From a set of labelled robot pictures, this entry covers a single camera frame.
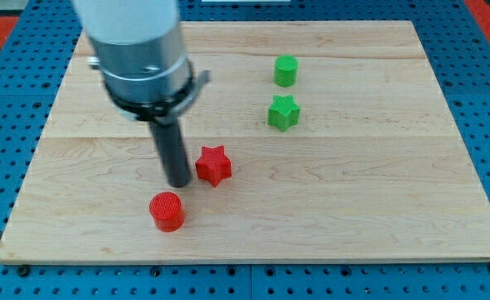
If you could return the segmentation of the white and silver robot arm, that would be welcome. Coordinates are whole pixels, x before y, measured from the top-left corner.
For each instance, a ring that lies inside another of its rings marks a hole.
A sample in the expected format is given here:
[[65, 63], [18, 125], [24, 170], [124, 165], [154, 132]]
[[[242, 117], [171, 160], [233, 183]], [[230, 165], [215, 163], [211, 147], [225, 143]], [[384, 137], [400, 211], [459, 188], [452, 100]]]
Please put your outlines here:
[[115, 105], [169, 124], [195, 102], [210, 72], [194, 72], [176, 0], [72, 0], [92, 44], [89, 63]]

